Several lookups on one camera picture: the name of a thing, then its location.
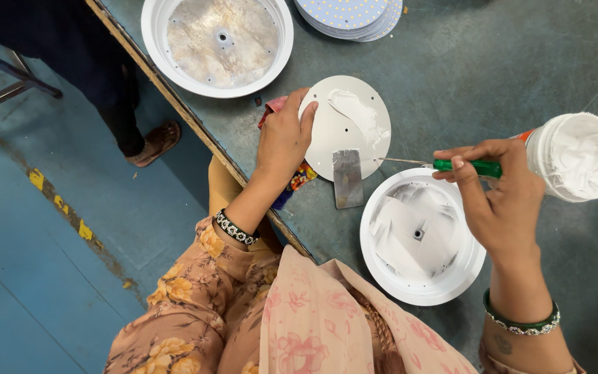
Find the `braid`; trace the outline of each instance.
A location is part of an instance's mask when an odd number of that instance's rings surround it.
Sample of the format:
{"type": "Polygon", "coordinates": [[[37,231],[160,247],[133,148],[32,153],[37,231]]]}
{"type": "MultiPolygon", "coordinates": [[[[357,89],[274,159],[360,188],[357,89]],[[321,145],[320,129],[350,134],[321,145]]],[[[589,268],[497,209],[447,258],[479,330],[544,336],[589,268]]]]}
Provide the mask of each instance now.
{"type": "Polygon", "coordinates": [[[378,313],[378,310],[371,304],[366,296],[355,288],[348,290],[359,305],[363,307],[371,316],[375,329],[378,330],[380,338],[380,351],[373,353],[373,362],[375,365],[375,374],[405,374],[403,357],[398,352],[396,342],[391,334],[387,322],[378,313]]]}

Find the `woman's right arm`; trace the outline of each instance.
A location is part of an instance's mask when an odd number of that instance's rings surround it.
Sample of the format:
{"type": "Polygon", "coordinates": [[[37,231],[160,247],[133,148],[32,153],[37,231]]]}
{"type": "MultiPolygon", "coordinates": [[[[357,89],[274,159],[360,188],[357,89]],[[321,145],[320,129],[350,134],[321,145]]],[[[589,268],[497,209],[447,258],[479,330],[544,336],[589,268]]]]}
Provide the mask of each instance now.
{"type": "MultiPolygon", "coordinates": [[[[438,151],[451,159],[453,172],[436,172],[436,179],[459,185],[470,231],[490,255],[490,306],[516,323],[537,323],[552,312],[552,299],[542,274],[535,241],[544,181],[529,171],[524,143],[518,139],[486,140],[476,147],[438,151]],[[468,160],[497,160],[502,177],[484,192],[468,160]]],[[[559,328],[539,336],[523,336],[484,323],[483,342],[496,361],[526,373],[567,373],[573,360],[559,328]]]]}

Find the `tattoo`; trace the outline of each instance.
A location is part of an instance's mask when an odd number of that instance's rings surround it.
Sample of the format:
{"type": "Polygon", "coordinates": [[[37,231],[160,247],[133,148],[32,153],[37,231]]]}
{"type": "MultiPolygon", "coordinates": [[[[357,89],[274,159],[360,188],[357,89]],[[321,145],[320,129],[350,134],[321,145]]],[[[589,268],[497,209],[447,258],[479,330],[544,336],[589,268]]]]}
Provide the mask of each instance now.
{"type": "Polygon", "coordinates": [[[495,343],[498,345],[498,351],[503,355],[510,355],[511,354],[511,342],[509,340],[504,339],[502,336],[496,335],[495,343]]]}

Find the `cloth rag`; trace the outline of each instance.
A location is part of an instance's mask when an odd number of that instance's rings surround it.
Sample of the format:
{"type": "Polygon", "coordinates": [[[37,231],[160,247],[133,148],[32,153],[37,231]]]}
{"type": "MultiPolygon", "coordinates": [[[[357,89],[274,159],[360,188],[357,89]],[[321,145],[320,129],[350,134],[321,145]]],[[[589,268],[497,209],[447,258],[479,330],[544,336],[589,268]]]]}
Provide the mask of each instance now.
{"type": "MultiPolygon", "coordinates": [[[[266,109],[264,111],[264,114],[262,115],[260,122],[258,123],[258,128],[262,130],[262,125],[264,124],[266,117],[272,113],[277,113],[278,111],[283,109],[283,106],[285,106],[285,103],[287,101],[287,96],[281,96],[273,100],[270,100],[266,104],[264,104],[264,107],[266,109]]],[[[283,190],[283,192],[280,193],[280,195],[278,196],[276,201],[274,201],[271,207],[274,209],[282,209],[285,203],[288,201],[288,199],[290,199],[290,197],[292,197],[292,194],[295,191],[297,191],[309,180],[315,179],[316,176],[318,176],[318,173],[316,173],[315,170],[313,170],[313,168],[310,167],[306,160],[303,160],[301,165],[299,165],[297,171],[295,171],[295,174],[292,176],[292,179],[290,179],[290,183],[288,183],[288,185],[285,186],[285,189],[283,190]]]]}

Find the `bangle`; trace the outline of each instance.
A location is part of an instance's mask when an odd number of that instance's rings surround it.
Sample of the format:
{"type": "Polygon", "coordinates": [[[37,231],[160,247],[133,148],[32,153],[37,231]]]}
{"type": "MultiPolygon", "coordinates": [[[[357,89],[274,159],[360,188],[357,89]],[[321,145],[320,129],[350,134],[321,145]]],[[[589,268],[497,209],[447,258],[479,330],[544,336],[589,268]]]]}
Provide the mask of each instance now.
{"type": "Polygon", "coordinates": [[[230,221],[228,217],[225,216],[225,208],[216,213],[216,223],[223,229],[232,239],[236,240],[237,242],[242,242],[247,246],[253,245],[257,243],[258,239],[260,239],[260,233],[258,230],[255,230],[253,235],[249,235],[245,233],[243,230],[238,228],[235,224],[230,221]]]}
{"type": "Polygon", "coordinates": [[[553,311],[541,322],[537,323],[516,323],[509,321],[497,315],[490,307],[490,288],[484,292],[484,308],[489,318],[495,322],[497,326],[518,335],[537,336],[551,332],[560,323],[560,309],[558,305],[553,302],[553,311]]]}

